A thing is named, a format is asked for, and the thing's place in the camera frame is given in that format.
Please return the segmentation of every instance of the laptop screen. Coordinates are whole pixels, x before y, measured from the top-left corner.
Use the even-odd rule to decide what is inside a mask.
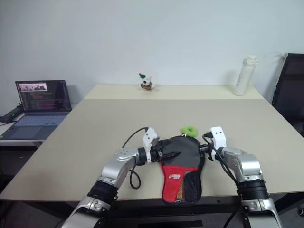
[[[64,80],[19,81],[16,86],[25,112],[71,111]]]

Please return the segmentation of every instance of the beige tabletop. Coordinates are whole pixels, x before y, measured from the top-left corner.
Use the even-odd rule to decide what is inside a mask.
[[[175,93],[182,94],[187,87],[176,88],[180,91]],[[215,95],[216,99],[212,99],[208,93],[207,99],[204,96],[186,99],[184,93],[184,99],[174,100],[136,99],[127,94],[123,99],[109,99],[102,95],[106,89],[98,91],[104,88],[114,94],[125,90],[124,86],[97,86],[92,91],[96,99],[89,94],[73,109],[1,193],[0,199],[80,200],[115,151],[143,126],[153,127],[161,139],[180,134],[186,125],[195,126],[199,135],[213,126],[221,126],[228,145],[252,153],[260,160],[269,193],[304,190],[304,139],[253,87],[249,98],[236,97],[223,86],[213,86],[213,93],[222,93],[224,97]],[[141,146],[141,138],[142,134],[138,133],[127,146]],[[125,181],[118,191],[119,199],[160,198],[163,175],[159,164],[137,167],[136,171],[142,186],[133,190]],[[202,171],[202,188],[203,196],[236,195],[233,181],[220,164],[208,159]]]

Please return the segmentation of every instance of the green ring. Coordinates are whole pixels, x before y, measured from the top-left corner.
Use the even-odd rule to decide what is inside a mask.
[[[198,130],[192,126],[183,127],[181,131],[183,134],[186,134],[190,137],[196,137],[198,135]]]

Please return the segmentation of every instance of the gray floor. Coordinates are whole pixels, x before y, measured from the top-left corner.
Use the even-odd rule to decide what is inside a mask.
[[[1,151],[0,167],[4,174],[15,175],[33,152]],[[109,227],[136,228],[139,224],[150,222],[201,220],[205,228],[221,228],[230,214],[204,214],[198,216],[164,217],[164,218],[130,218],[110,220]],[[281,216],[285,228],[304,228],[304,218],[291,210]],[[5,228],[54,228],[60,219],[35,209],[22,202],[14,202],[6,215]],[[242,228],[242,215],[237,214],[231,221],[230,228]]]

